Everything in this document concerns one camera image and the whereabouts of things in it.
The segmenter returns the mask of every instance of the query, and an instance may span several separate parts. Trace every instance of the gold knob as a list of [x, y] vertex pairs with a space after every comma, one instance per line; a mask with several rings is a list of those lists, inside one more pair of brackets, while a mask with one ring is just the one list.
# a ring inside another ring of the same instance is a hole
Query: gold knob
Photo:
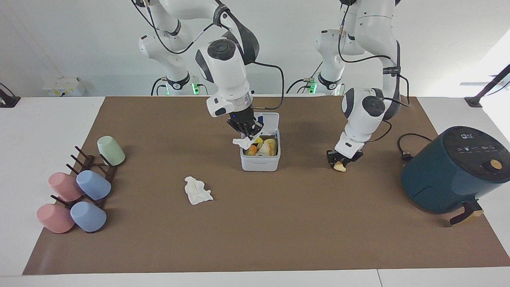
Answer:
[[499, 171], [503, 169], [503, 165], [501, 164], [501, 162], [495, 159], [491, 160], [491, 166]]

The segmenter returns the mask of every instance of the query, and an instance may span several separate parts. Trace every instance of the green cup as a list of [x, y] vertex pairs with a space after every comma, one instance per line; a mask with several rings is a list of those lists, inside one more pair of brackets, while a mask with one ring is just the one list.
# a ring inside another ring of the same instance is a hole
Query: green cup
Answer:
[[119, 144], [109, 135], [97, 140], [97, 148], [111, 165], [119, 165], [126, 159]]

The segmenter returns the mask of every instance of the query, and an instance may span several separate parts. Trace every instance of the brown surface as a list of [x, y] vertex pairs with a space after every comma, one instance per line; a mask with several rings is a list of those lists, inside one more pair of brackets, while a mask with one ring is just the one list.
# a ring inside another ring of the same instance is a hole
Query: brown surface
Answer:
[[[226, 117], [210, 118], [205, 98], [106, 98], [84, 151], [97, 155], [96, 140], [112, 135], [127, 155], [107, 224], [96, 234], [44, 229], [24, 274], [510, 265], [484, 216], [445, 228], [460, 210], [426, 213], [400, 186], [397, 137], [437, 135], [416, 99], [343, 174], [325, 156], [346, 123], [340, 97], [289, 98], [279, 112], [278, 171], [248, 173], [231, 144], [235, 131]], [[416, 153], [426, 142], [402, 144]], [[214, 201], [191, 205], [187, 176], [204, 181]]]

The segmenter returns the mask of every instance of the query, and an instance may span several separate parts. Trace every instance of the pink cup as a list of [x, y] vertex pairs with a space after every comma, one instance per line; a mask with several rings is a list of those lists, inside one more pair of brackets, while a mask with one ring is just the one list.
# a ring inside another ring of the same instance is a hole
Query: pink cup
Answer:
[[64, 201], [75, 201], [83, 195], [76, 178], [65, 173], [55, 173], [48, 179], [49, 185]]
[[44, 204], [36, 215], [42, 225], [53, 233], [64, 233], [74, 226], [71, 211], [62, 205]]

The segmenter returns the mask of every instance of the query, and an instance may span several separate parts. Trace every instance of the black control panel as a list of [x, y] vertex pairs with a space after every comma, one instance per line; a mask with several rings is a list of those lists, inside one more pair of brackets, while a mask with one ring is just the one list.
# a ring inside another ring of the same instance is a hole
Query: black control panel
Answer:
[[510, 178], [510, 153], [488, 134], [454, 127], [444, 135], [443, 143], [453, 162], [468, 173], [495, 182]]

